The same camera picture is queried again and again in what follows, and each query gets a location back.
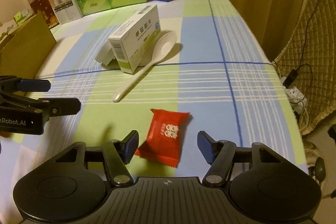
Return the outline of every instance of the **quilted chair cover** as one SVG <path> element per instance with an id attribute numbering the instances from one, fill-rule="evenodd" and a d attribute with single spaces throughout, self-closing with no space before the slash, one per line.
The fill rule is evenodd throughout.
<path id="1" fill-rule="evenodd" d="M 275 61 L 282 75 L 297 69 L 300 63 L 307 21 L 314 11 L 317 0 L 307 0 L 304 11 L 291 39 Z M 294 85 L 307 97 L 309 124 L 302 135 L 310 133 L 315 126 L 336 109 L 335 32 L 336 0 L 320 0 L 310 21 L 302 64 L 312 67 L 312 85 L 309 66 L 300 68 Z"/>

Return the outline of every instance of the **white spoon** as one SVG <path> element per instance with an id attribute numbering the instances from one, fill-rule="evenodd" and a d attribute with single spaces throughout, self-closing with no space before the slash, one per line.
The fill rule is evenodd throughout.
<path id="1" fill-rule="evenodd" d="M 177 41 L 177 35 L 175 32 L 166 33 L 156 43 L 152 60 L 141 70 L 139 70 L 133 77 L 127 80 L 123 85 L 118 88 L 113 94 L 113 102 L 117 103 L 121 100 L 126 91 L 152 66 L 161 62 L 170 53 L 171 49 Z"/>

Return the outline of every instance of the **table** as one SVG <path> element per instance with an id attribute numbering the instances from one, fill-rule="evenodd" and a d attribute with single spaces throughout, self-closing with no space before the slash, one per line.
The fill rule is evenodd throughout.
<path id="1" fill-rule="evenodd" d="M 262 142 L 307 172 L 298 127 L 278 76 L 229 0 L 151 3 L 158 6 L 161 29 L 175 31 L 179 44 L 119 103 L 112 102 L 113 91 L 130 75 L 115 64 L 102 67 L 94 58 L 108 36 L 145 4 L 53 29 L 58 44 L 38 74 L 51 82 L 51 89 L 31 97 L 78 97 L 82 109 L 76 116 L 51 118 L 41 136 L 1 138 L 2 223 L 20 219 L 12 200 L 18 179 L 75 141 L 100 145 L 123 139 L 135 129 L 141 144 L 152 120 L 151 108 L 190 112 L 181 128 L 181 161 L 172 168 L 134 156 L 127 166 L 134 176 L 202 178 L 209 166 L 197 148 L 200 130 L 237 146 Z"/>

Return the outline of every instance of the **blue line on tablecloth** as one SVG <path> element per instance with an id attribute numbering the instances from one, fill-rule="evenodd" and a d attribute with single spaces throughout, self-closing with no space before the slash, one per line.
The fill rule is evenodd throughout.
<path id="1" fill-rule="evenodd" d="M 234 61 L 224 61 L 224 62 L 185 62 L 185 63 L 165 63 L 165 64 L 156 64 L 155 66 L 172 66 L 172 65 L 190 65 L 190 64 L 255 64 L 255 65 L 271 65 L 271 63 L 266 62 L 234 62 Z M 74 72 L 69 73 L 66 75 L 54 75 L 49 77 L 42 77 L 39 79 L 52 79 L 52 78 L 58 78 L 58 77 L 66 77 L 66 76 L 73 76 L 73 75 L 83 75 L 87 73 L 95 73 L 95 72 L 103 72 L 103 71 L 110 71 L 110 70 L 119 70 L 118 68 L 114 69 L 101 69 L 101 70 L 93 70 L 93 71 L 83 71 L 83 72 Z"/>
<path id="2" fill-rule="evenodd" d="M 215 27 L 216 35 L 217 35 L 217 38 L 218 38 L 219 48 L 220 48 L 220 51 L 221 51 L 221 54 L 222 54 L 222 58 L 223 58 L 223 64 L 224 64 L 224 67 L 225 67 L 227 82 L 229 84 L 229 88 L 230 88 L 230 92 L 231 92 L 233 106 L 234 106 L 234 109 L 235 109 L 236 120 L 237 120 L 237 127 L 238 127 L 238 135 L 239 135 L 239 144 L 240 144 L 241 147 L 243 147 L 243 137 L 242 137 L 242 132 L 241 132 L 241 128 L 240 128 L 240 122 L 239 122 L 239 116 L 238 116 L 238 110 L 237 110 L 236 100 L 235 100 L 235 97 L 233 95 L 233 89 L 232 89 L 232 85 L 231 85 L 231 81 L 230 81 L 229 72 L 227 70 L 227 66 L 226 66 L 226 62 L 225 62 L 223 47 L 222 47 L 222 44 L 221 44 L 221 40 L 219 38 L 218 29 L 217 29 L 217 26 L 216 26 L 215 17 L 213 15 L 213 10 L 212 10 L 212 7 L 211 7 L 210 0 L 208 0 L 208 2 L 209 2 L 210 10 L 211 10 L 213 25 Z"/>

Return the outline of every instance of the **orange object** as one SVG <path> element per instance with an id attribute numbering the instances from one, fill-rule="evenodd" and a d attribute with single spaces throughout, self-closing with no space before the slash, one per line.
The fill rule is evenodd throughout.
<path id="1" fill-rule="evenodd" d="M 135 154 L 148 160 L 177 167 L 180 161 L 179 127 L 189 112 L 151 109 L 154 113 L 145 142 Z"/>

